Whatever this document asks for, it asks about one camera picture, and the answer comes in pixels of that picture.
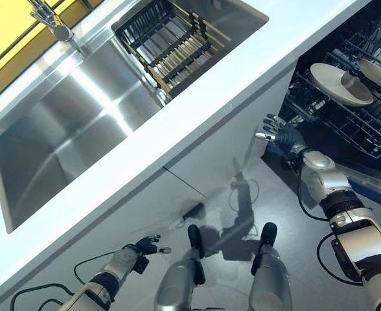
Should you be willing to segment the black silver robot left hand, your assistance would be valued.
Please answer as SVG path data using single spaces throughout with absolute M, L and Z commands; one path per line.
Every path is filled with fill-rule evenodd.
M 172 253 L 172 249 L 170 247 L 158 246 L 160 239 L 161 239 L 161 235 L 159 234 L 146 236 L 140 239 L 138 242 L 136 242 L 135 247 L 144 256 L 153 255 L 153 254 L 167 255 Z

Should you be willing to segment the black silver robot right hand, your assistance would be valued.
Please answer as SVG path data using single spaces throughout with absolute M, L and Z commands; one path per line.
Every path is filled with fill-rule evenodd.
M 277 115 L 267 114 L 263 120 L 263 130 L 255 133 L 254 137 L 273 143 L 284 153 L 298 154 L 307 148 L 301 133 Z

